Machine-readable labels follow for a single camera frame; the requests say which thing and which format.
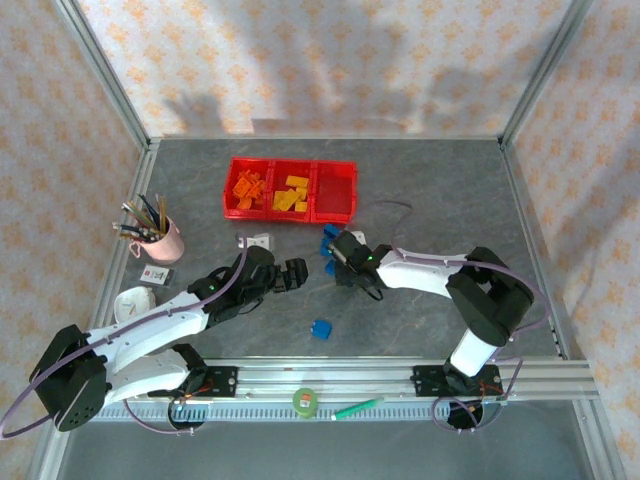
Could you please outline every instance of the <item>blue cube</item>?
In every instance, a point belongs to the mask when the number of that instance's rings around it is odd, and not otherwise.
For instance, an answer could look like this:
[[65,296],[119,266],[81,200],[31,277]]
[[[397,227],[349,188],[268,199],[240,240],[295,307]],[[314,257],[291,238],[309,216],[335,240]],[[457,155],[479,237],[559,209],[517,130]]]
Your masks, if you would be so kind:
[[331,243],[331,240],[333,240],[332,238],[323,238],[322,239],[322,246],[320,247],[320,255],[322,255],[323,257],[330,257],[331,256],[331,252],[329,251],[329,244]]
[[331,275],[332,277],[336,276],[336,261],[335,260],[329,260],[329,263],[327,263],[324,266],[324,271],[327,272],[327,275]]
[[329,338],[329,335],[331,335],[331,324],[326,320],[318,319],[313,322],[313,325],[311,326],[311,334],[314,337],[326,340]]
[[327,223],[324,226],[324,235],[325,235],[325,237],[328,237],[331,240],[333,240],[338,235],[340,235],[340,232],[342,232],[341,228],[338,228],[335,225],[331,225],[330,223]]

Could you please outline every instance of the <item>patterned wall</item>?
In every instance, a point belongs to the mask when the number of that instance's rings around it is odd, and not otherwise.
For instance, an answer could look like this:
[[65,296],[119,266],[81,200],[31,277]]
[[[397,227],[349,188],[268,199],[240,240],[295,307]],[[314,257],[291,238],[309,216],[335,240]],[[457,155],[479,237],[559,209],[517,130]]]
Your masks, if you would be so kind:
[[569,0],[80,0],[152,136],[501,132]]
[[516,141],[557,300],[640,478],[640,10],[595,2]]
[[[55,332],[86,327],[139,152],[53,1],[4,0],[0,32],[4,413]],[[2,442],[0,477],[24,478],[38,433]]]

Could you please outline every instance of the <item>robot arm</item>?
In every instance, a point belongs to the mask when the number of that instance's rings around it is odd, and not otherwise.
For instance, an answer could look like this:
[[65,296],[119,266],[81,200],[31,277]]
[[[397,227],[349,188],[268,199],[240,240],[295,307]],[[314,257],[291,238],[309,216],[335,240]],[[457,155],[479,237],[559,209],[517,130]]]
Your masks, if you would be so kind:
[[[77,428],[105,404],[134,395],[197,390],[202,386],[206,367],[193,348],[174,345],[162,353],[147,355],[229,320],[248,305],[260,305],[269,292],[297,289],[308,277],[304,260],[287,260],[285,268],[281,268],[275,265],[268,250],[251,246],[237,279],[224,294],[202,308],[188,308],[202,305],[203,300],[228,284],[240,266],[240,259],[238,256],[231,267],[214,270],[170,301],[127,322],[86,333],[76,325],[60,330],[31,374],[31,381],[62,357],[99,340],[107,341],[55,371],[36,387],[56,428],[63,432]],[[169,313],[180,307],[187,308]],[[154,314],[156,318],[131,328],[135,322]]]
[[[469,255],[436,256],[380,245],[371,251],[347,231],[328,246],[336,259],[336,283],[357,286],[382,300],[382,290],[411,288],[451,298],[467,324],[458,346],[445,364],[447,382],[459,393],[495,351],[506,345],[533,304],[533,294],[509,275],[468,263],[506,267],[489,249]],[[376,290],[378,296],[371,293]]]

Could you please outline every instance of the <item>gray floor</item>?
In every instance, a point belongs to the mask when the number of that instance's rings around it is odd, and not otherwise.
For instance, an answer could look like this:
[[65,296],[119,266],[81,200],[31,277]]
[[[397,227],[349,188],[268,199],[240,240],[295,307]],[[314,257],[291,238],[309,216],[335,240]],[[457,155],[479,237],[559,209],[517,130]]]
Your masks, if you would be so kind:
[[[493,141],[430,140],[163,140],[148,192],[168,198],[169,214],[182,232],[186,252],[176,264],[166,301],[239,253],[237,231],[269,232],[277,262],[302,257],[309,280],[300,290],[270,294],[250,315],[237,317],[190,340],[205,357],[244,355],[421,355],[446,358],[465,326],[450,300],[410,290],[385,292],[374,302],[359,290],[338,288],[324,273],[322,226],[233,222],[222,215],[221,197],[232,156],[356,161],[359,206],[401,199],[414,205],[398,246],[433,254],[494,250],[510,267],[534,278],[498,145]],[[400,207],[361,209],[355,227],[374,247],[388,243]],[[128,260],[121,290],[138,285],[148,259]],[[541,315],[534,305],[525,321]],[[328,341],[311,337],[317,318],[333,324]],[[548,328],[522,336],[504,355],[556,355]]]
[[473,435],[430,422],[218,424],[194,437],[131,422],[71,434],[60,480],[587,480],[570,402],[511,404]]

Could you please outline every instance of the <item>gray marble surface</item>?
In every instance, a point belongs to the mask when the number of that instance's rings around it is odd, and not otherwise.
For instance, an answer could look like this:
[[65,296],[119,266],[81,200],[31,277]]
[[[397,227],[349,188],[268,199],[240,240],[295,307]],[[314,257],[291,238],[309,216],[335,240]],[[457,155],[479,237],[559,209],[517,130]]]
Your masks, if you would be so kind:
[[[358,163],[359,213],[354,229],[375,247],[390,241],[405,213],[390,205],[362,208],[380,199],[409,201],[413,215],[398,230],[397,245],[433,254],[495,251],[511,268],[534,278],[522,227],[498,145],[448,140],[163,140],[148,188],[163,193],[181,230],[184,256],[173,265],[170,288],[154,288],[159,302],[192,281],[230,265],[238,255],[235,234],[268,232],[278,263],[302,257],[309,268],[303,288],[269,294],[250,315],[239,316],[189,341],[204,357],[245,355],[421,355],[446,358],[465,325],[446,298],[387,290],[382,302],[362,291],[338,288],[324,272],[321,225],[238,222],[224,219],[221,197],[231,157],[348,160]],[[130,256],[121,290],[138,285],[145,263]],[[542,314],[536,302],[526,322]],[[333,324],[324,341],[310,335],[317,318]],[[549,328],[523,335],[503,355],[554,356]]]

